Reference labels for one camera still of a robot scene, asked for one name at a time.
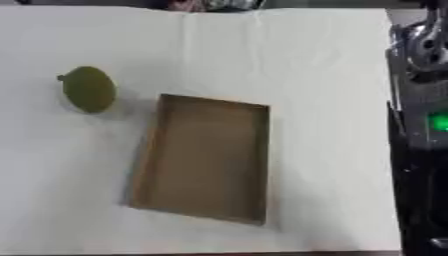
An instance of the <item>cardboard tray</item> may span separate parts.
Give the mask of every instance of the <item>cardboard tray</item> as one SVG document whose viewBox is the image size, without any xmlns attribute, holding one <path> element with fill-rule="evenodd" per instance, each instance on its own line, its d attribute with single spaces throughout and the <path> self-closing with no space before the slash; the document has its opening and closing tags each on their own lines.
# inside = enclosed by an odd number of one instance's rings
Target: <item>cardboard tray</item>
<svg viewBox="0 0 448 256">
<path fill-rule="evenodd" d="M 269 107 L 162 94 L 130 205 L 263 224 Z"/>
</svg>

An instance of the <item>black device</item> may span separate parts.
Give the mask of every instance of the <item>black device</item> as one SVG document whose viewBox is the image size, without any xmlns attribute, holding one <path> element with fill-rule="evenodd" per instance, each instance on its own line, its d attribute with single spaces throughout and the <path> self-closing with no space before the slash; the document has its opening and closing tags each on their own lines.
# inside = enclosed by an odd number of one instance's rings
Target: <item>black device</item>
<svg viewBox="0 0 448 256">
<path fill-rule="evenodd" d="M 448 255 L 448 1 L 393 26 L 389 142 L 405 256 Z"/>
</svg>

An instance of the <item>metal part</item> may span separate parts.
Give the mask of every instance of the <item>metal part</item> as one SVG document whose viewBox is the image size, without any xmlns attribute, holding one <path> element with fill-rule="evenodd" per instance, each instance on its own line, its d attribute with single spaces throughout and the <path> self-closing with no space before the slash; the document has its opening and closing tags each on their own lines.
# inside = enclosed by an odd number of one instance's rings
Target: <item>metal part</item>
<svg viewBox="0 0 448 256">
<path fill-rule="evenodd" d="M 439 71 L 448 68 L 448 4 L 428 9 L 425 22 L 409 28 L 408 62 L 417 71 Z"/>
</svg>

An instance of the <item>white paper sheet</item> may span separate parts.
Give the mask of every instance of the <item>white paper sheet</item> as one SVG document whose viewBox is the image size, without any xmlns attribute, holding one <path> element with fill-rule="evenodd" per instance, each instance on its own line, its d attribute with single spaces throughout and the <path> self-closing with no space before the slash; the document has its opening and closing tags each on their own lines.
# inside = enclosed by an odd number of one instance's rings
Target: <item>white paper sheet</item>
<svg viewBox="0 0 448 256">
<path fill-rule="evenodd" d="M 0 7 L 0 252 L 398 249 L 388 27 L 382 10 Z M 108 113 L 60 97 L 80 65 L 117 83 Z M 160 93 L 272 106 L 266 226 L 122 204 Z"/>
</svg>

